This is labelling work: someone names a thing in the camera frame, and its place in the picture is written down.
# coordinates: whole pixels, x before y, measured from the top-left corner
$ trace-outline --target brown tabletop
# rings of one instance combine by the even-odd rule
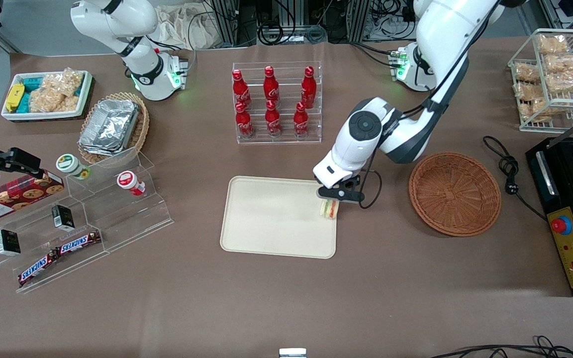
[[[505,69],[523,41],[481,39],[473,46],[468,75],[425,154],[472,156],[502,187],[498,158],[481,143],[496,136],[521,163],[520,192],[540,209],[524,152],[544,135],[518,131]],[[232,63],[305,59],[323,61],[322,143],[237,145]],[[66,66],[94,75],[93,102],[135,91],[116,55],[11,56],[13,74]],[[414,164],[383,155],[373,164],[384,179],[382,194],[368,210],[341,205],[331,259],[221,249],[232,177],[312,179],[357,102],[380,96],[409,109],[425,95],[392,82],[384,66],[348,45],[199,52],[186,90],[146,101],[152,122],[143,152],[156,165],[154,181],[175,224],[29,294],[16,294],[10,270],[0,269],[0,356],[242,358],[305,347],[310,357],[407,358],[531,344],[533,335],[573,348],[573,298],[548,226],[503,193],[500,217],[486,233],[439,234],[411,207]],[[0,118],[0,149],[21,147],[52,170],[60,154],[77,152],[80,125]]]

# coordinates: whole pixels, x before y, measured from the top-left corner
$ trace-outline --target white cloth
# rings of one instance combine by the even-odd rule
[[[159,36],[156,41],[169,45],[183,45],[185,48],[202,50],[214,47],[222,42],[216,29],[214,13],[202,2],[189,2],[180,5],[160,5],[156,7],[159,18]]]

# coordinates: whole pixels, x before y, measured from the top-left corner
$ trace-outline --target coca-cola bottle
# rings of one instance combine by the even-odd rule
[[[267,66],[264,68],[264,97],[267,100],[273,100],[276,108],[280,107],[280,85],[273,75],[273,67]]]
[[[264,113],[267,121],[269,136],[277,138],[282,135],[282,125],[280,125],[280,114],[276,111],[275,100],[267,100],[267,112]]]
[[[251,116],[247,113],[244,102],[238,102],[236,104],[236,124],[238,125],[238,132],[241,138],[248,140],[253,137]]]
[[[306,114],[304,107],[304,102],[298,102],[295,107],[295,115],[293,115],[295,137],[299,140],[303,140],[309,135],[309,115]]]
[[[245,80],[243,80],[243,74],[240,70],[234,70],[232,77],[234,78],[234,95],[236,96],[236,102],[243,102],[247,107],[251,106],[249,86],[247,86]]]
[[[317,86],[318,84],[313,78],[313,67],[306,66],[304,80],[302,80],[302,102],[304,102],[305,108],[313,108]]]

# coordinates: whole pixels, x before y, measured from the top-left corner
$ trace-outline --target wicker basket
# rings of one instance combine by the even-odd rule
[[[489,229],[501,211],[492,174],[463,154],[443,152],[423,159],[408,185],[412,206],[428,226],[451,236]]]
[[[140,111],[138,113],[138,117],[136,119],[137,122],[136,122],[136,125],[134,126],[134,131],[132,131],[132,136],[130,137],[130,140],[129,140],[127,147],[128,148],[136,147],[136,149],[141,150],[143,148],[143,144],[145,144],[145,137],[147,136],[147,131],[150,128],[150,115],[149,115],[149,113],[147,113],[147,108],[145,108],[145,104],[143,103],[143,100],[141,100],[137,95],[134,95],[132,93],[125,93],[125,92],[110,94],[107,97],[105,97],[104,99],[117,99],[117,100],[127,99],[127,100],[131,100],[135,103],[138,103],[138,106],[140,107]],[[86,120],[84,121],[83,127],[81,128],[81,133],[83,133],[84,130],[86,129],[86,127],[90,121],[90,117],[92,116],[94,109],[96,109],[96,107],[98,106],[99,103],[100,103],[100,101],[97,102],[96,104],[94,104],[94,107],[88,112],[88,114],[86,116]],[[88,152],[84,151],[81,148],[81,146],[79,146],[79,152],[80,152],[81,156],[83,157],[83,159],[85,159],[86,162],[90,163],[91,165],[93,165],[94,163],[98,163],[98,162],[102,161],[103,159],[109,157],[109,156],[103,156],[101,154],[88,153]]]

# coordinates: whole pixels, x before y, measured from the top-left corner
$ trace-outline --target small black box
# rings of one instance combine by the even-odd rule
[[[0,255],[17,256],[21,254],[19,238],[12,231],[0,230]]]
[[[64,231],[72,231],[75,229],[75,221],[72,219],[72,210],[65,206],[52,206],[52,218],[54,219],[54,227],[57,229]]]

